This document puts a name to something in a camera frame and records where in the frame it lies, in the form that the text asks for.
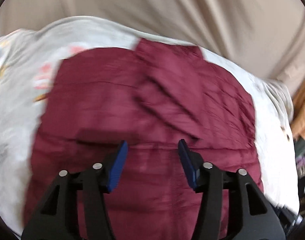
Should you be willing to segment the maroon puffer jacket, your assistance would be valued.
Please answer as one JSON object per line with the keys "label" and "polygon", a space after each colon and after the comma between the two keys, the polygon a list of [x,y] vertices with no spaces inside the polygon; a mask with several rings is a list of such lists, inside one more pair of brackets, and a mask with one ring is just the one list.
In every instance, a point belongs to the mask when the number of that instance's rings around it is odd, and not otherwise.
{"label": "maroon puffer jacket", "polygon": [[83,51],[59,66],[31,156],[27,222],[61,170],[79,172],[125,140],[117,188],[106,197],[118,239],[190,239],[200,195],[178,142],[222,170],[246,169],[262,187],[252,97],[200,48],[142,39],[135,49]]}

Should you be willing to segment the orange hanging garment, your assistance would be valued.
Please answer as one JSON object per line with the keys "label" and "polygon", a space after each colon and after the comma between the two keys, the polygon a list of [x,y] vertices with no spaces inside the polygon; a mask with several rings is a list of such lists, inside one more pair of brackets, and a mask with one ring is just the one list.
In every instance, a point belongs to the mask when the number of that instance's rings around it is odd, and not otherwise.
{"label": "orange hanging garment", "polygon": [[291,122],[291,131],[295,140],[305,140],[305,81],[293,98],[294,118]]}

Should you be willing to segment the floral fleece blanket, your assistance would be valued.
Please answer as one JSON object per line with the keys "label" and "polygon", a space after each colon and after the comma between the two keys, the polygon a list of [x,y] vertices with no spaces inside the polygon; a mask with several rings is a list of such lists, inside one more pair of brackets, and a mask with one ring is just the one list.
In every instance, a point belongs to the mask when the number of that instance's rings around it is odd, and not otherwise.
{"label": "floral fleece blanket", "polygon": [[[178,44],[93,16],[55,21],[39,31],[18,29],[0,37],[0,216],[16,234],[23,231],[25,192],[31,178],[33,135],[44,111],[36,102],[52,85],[61,60],[92,48],[131,49],[140,38]],[[287,87],[262,80],[235,63],[202,49],[205,60],[229,71],[252,96],[256,147],[265,196],[275,205],[300,209],[295,151],[289,120],[293,103]]]}

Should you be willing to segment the beige curtain backdrop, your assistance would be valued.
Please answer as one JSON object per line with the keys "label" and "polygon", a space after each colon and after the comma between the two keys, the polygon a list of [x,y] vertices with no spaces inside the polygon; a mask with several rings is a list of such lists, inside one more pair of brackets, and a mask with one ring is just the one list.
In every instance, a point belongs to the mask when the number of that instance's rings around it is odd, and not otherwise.
{"label": "beige curtain backdrop", "polygon": [[258,77],[282,81],[291,94],[305,79],[300,0],[5,0],[0,36],[84,15],[192,42]]}

